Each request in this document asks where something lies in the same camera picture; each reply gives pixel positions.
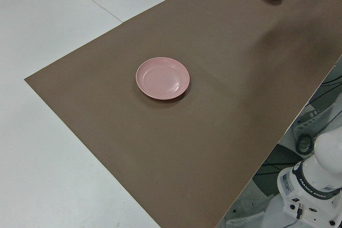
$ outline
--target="cable connector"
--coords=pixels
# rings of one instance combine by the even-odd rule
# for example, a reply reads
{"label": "cable connector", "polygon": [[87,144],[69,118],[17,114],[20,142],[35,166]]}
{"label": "cable connector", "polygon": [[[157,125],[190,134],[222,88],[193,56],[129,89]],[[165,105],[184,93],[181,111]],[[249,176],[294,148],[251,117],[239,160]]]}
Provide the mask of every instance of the cable connector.
{"label": "cable connector", "polygon": [[303,214],[303,205],[302,204],[299,204],[298,206],[298,210],[297,210],[297,219],[299,220],[300,219],[300,216]]}

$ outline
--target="plate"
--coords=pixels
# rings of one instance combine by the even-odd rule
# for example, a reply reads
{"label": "plate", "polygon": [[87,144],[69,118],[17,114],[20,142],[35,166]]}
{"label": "plate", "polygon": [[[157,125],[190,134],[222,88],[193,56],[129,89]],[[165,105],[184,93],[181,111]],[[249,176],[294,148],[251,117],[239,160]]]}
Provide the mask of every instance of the plate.
{"label": "plate", "polygon": [[138,87],[149,97],[169,100],[180,96],[188,88],[188,70],[179,61],[167,57],[147,60],[137,70]]}

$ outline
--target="white table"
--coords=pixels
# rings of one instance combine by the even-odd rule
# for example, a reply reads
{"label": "white table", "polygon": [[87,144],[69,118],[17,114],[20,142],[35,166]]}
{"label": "white table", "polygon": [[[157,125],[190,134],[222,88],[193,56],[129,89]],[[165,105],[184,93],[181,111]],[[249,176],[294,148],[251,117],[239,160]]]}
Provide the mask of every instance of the white table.
{"label": "white table", "polygon": [[24,78],[162,1],[0,0],[0,227],[159,227]]}

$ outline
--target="pink bowl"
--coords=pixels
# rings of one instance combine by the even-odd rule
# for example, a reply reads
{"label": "pink bowl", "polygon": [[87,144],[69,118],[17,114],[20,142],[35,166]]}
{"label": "pink bowl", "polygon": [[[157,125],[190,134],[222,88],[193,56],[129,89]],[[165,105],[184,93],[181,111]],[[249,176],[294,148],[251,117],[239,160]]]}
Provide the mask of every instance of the pink bowl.
{"label": "pink bowl", "polygon": [[190,83],[187,69],[179,61],[167,57],[147,60],[140,65],[135,78],[141,91],[159,100],[180,96]]}

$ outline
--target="brown paper sheet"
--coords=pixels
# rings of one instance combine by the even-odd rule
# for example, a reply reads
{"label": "brown paper sheet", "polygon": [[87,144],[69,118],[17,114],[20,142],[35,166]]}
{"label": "brown paper sheet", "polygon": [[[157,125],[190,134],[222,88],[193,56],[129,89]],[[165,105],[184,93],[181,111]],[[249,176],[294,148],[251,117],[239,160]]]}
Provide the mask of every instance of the brown paper sheet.
{"label": "brown paper sheet", "polygon": [[[26,79],[162,228],[213,228],[342,53],[341,0],[167,0]],[[171,101],[147,59],[189,70]]]}

